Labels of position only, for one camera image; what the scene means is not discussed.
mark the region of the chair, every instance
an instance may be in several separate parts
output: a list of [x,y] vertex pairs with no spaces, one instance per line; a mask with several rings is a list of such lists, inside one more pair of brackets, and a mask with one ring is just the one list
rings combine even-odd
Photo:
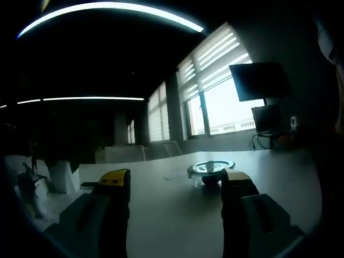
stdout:
[[176,157],[182,155],[181,149],[179,148],[176,141],[164,142],[164,147],[170,157]]

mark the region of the ceiling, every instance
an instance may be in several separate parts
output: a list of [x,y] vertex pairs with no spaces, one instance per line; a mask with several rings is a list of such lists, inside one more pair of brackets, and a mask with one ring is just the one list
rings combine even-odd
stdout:
[[[29,8],[26,4],[18,12],[11,35],[15,38],[44,14],[85,2],[51,0],[43,13],[40,1]],[[198,33],[160,17],[126,10],[84,10],[55,17],[15,40],[14,78],[2,102],[70,96],[147,99],[227,16],[219,4],[124,2],[172,12],[205,30]]]

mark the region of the window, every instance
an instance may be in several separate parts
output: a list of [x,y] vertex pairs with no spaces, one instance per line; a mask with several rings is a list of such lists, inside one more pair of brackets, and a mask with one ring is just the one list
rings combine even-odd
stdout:
[[204,134],[203,113],[199,96],[189,100],[187,104],[189,110],[191,135]]
[[204,92],[210,134],[255,128],[251,108],[263,106],[262,99],[239,102],[233,78]]
[[135,144],[135,127],[134,120],[128,125],[128,142],[129,144]]
[[150,141],[170,139],[165,82],[149,98],[148,124]]
[[229,65],[240,63],[252,62],[226,23],[179,65],[178,89],[186,103],[191,135],[255,128],[251,108],[263,106],[264,101],[239,101]]

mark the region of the window blind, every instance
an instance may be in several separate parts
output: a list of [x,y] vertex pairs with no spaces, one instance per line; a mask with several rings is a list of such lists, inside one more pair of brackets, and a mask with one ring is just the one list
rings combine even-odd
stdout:
[[128,125],[128,143],[135,144],[135,128],[134,128],[134,120]]
[[166,85],[164,82],[149,98],[148,124],[150,141],[163,141],[170,139]]
[[225,23],[205,39],[180,65],[178,86],[183,101],[232,77],[229,65],[250,58],[234,30]]

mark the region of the desk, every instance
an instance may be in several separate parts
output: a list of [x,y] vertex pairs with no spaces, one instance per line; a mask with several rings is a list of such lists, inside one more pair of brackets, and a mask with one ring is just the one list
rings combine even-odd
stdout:
[[[321,216],[316,169],[304,150],[277,152],[198,152],[161,160],[83,164],[80,180],[98,181],[110,170],[131,170],[128,257],[222,257],[220,193],[207,195],[187,178],[187,167],[206,160],[229,160],[248,174],[291,216],[291,224],[309,233]],[[169,175],[183,174],[173,180]]]

